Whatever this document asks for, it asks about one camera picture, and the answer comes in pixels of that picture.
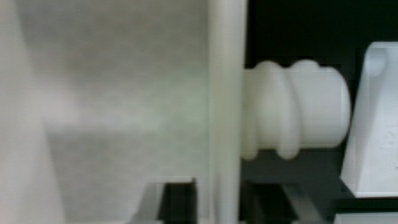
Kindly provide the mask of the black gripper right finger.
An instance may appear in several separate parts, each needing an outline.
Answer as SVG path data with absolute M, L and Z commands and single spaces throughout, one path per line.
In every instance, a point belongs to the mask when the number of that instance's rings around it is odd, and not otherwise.
M 299 184 L 242 183 L 240 224 L 327 224 Z

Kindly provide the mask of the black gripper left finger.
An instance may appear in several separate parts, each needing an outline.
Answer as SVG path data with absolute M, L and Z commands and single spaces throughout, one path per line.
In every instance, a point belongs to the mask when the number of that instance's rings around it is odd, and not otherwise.
M 194 182 L 166 184 L 157 220 L 162 224 L 197 224 L 197 187 Z

